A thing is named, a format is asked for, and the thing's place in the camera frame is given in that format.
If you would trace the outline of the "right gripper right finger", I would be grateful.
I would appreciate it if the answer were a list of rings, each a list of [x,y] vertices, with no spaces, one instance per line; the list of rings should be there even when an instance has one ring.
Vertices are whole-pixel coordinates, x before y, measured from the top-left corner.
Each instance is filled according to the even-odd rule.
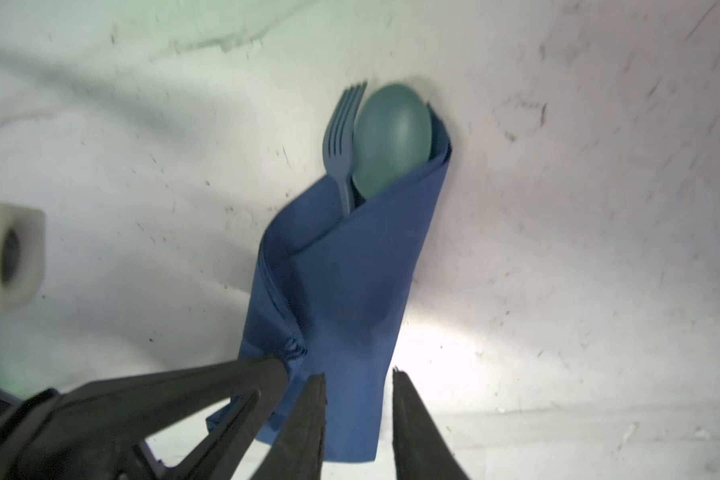
[[[409,375],[392,374],[393,451],[397,479],[467,479]]]

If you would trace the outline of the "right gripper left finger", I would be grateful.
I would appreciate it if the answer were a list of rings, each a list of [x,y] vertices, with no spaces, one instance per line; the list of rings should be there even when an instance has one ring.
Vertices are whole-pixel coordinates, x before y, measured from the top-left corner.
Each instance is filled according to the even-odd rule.
[[[320,479],[326,405],[325,375],[312,375],[252,479]]]

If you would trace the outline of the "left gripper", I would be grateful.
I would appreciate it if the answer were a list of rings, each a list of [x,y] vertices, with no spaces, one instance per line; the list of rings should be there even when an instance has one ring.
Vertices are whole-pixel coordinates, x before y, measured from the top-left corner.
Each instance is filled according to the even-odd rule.
[[[47,389],[1,413],[0,479],[229,479],[287,385],[265,358]],[[231,417],[178,465],[155,457],[148,437],[225,399]]]

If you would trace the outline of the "dark blue paper napkin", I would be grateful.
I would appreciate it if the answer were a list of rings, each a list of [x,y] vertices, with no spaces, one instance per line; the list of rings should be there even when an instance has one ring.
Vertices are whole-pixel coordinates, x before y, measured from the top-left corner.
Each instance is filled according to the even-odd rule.
[[[266,228],[239,355],[280,358],[290,382],[259,441],[275,441],[307,380],[323,375],[325,459],[376,457],[385,378],[451,152],[434,118],[429,160],[350,215],[323,177]]]

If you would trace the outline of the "blue plastic fork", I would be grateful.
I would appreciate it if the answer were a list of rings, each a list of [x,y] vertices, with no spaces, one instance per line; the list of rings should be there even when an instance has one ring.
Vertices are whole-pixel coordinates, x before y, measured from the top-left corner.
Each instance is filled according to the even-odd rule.
[[[363,81],[342,92],[323,138],[323,165],[327,175],[337,186],[344,217],[349,216],[355,207],[351,184],[354,168],[354,123],[366,87],[367,82]]]

